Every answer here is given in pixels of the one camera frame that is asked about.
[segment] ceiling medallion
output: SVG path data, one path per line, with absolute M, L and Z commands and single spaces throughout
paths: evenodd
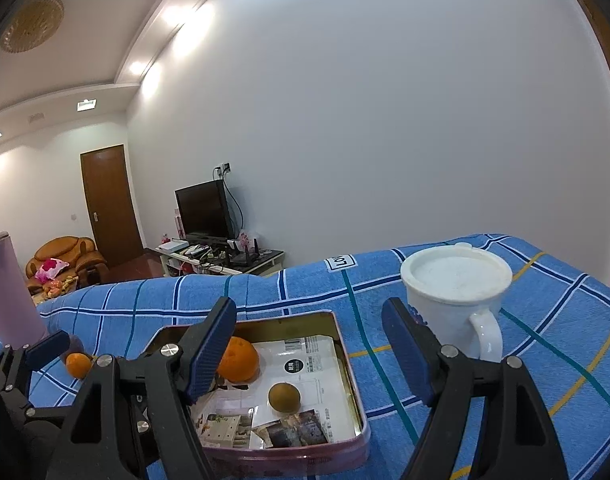
M 54 35 L 64 15 L 61 0 L 26 0 L 0 38 L 0 47 L 10 54 L 38 47 Z

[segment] red tile floor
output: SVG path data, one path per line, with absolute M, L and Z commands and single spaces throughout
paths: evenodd
M 163 266 L 156 254 L 144 253 L 142 256 L 109 269 L 109 283 L 131 282 L 147 278 L 161 278 Z

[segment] blue plaid blanket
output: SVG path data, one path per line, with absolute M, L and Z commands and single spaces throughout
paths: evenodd
M 473 235 L 465 241 L 504 258 L 514 283 L 499 324 L 507 354 L 520 355 L 538 386 L 565 453 L 570 478 L 590 478 L 610 452 L 610 288 L 519 238 Z M 75 333 L 86 351 L 134 358 L 162 326 L 202 320 L 220 296 L 231 297 L 239 319 L 334 310 L 351 353 L 371 426 L 370 458 L 335 479 L 398 479 L 429 410 L 403 379 L 381 326 L 381 305 L 405 299 L 400 264 L 421 249 L 400 247 L 346 254 L 283 270 L 270 278 L 190 275 L 92 286 L 39 306 L 49 332 Z M 35 406 L 71 404 L 79 381 L 59 360 L 32 377 Z M 469 472 L 482 400 L 471 407 L 452 479 Z M 160 463 L 152 478 L 164 478 Z

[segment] orange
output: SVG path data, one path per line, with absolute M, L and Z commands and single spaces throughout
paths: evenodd
M 233 383 L 249 381 L 258 370 L 258 352 L 252 343 L 232 336 L 227 343 L 221 364 L 216 372 Z
M 72 353 L 67 356 L 65 367 L 72 377 L 83 380 L 92 368 L 92 361 L 85 354 Z

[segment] metal screw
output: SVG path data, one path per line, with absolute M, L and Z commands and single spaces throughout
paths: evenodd
M 110 354 L 103 354 L 96 359 L 96 364 L 101 368 L 105 368 L 112 362 L 112 356 Z
M 176 355 L 178 352 L 178 345 L 174 343 L 167 343 L 163 345 L 160 349 L 160 353 L 165 355 L 165 357 L 172 357 L 172 355 Z
M 139 420 L 136 423 L 136 428 L 139 430 L 139 433 L 145 433 L 150 428 L 150 424 L 147 420 Z
M 443 345 L 441 346 L 441 354 L 445 357 L 456 357 L 458 349 L 454 345 Z
M 512 368 L 520 368 L 522 366 L 522 361 L 520 357 L 516 357 L 515 355 L 510 355 L 507 358 L 507 364 Z

